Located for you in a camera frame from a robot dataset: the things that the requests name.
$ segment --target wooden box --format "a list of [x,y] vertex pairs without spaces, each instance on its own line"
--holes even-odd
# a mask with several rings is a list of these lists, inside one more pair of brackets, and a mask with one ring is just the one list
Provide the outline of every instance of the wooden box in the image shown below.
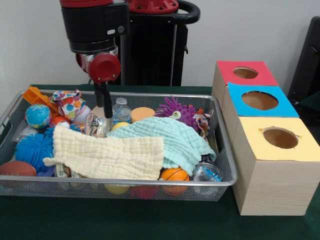
[[221,109],[228,83],[256,86],[278,85],[263,61],[217,61],[211,95],[217,98]]
[[237,85],[231,82],[224,94],[222,114],[231,145],[239,116],[299,117],[280,87]]
[[296,117],[239,117],[233,186],[241,215],[301,216],[320,180],[320,147]]

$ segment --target plastic bottle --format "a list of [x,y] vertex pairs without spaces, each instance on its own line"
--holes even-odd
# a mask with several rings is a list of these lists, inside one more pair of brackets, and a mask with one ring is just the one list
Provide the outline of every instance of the plastic bottle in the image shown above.
[[120,122],[131,123],[131,109],[127,106],[127,99],[118,97],[112,107],[113,124]]

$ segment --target mint green cloth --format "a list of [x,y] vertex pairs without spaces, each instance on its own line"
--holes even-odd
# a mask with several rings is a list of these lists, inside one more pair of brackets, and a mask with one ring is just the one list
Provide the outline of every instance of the mint green cloth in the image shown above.
[[189,176],[201,161],[202,155],[210,154],[213,161],[216,159],[215,152],[192,127],[168,117],[149,117],[129,126],[117,128],[107,136],[122,139],[163,137],[163,167],[165,169],[180,167]]

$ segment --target purple spiky toy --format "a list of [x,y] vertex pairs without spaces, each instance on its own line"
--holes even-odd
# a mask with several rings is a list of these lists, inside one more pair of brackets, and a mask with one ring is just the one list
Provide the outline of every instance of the purple spiky toy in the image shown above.
[[171,96],[172,101],[169,98],[165,97],[165,104],[160,104],[159,108],[156,110],[154,116],[160,118],[173,118],[179,122],[185,123],[189,127],[192,127],[195,131],[198,132],[199,128],[196,124],[196,119],[194,118],[196,109],[192,105],[182,105],[178,103],[178,98]]

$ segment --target yellow ball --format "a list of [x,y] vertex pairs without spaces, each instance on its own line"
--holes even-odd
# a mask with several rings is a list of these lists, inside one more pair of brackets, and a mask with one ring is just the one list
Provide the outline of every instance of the yellow ball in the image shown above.
[[128,185],[114,185],[114,184],[105,184],[105,189],[108,190],[108,192],[114,194],[114,195],[121,195],[128,192],[130,186]]
[[126,126],[129,126],[130,124],[125,122],[125,121],[122,121],[122,122],[118,122],[116,125],[114,125],[112,128],[111,128],[111,131],[113,130],[116,130],[118,128],[121,128],[121,127],[126,127]]

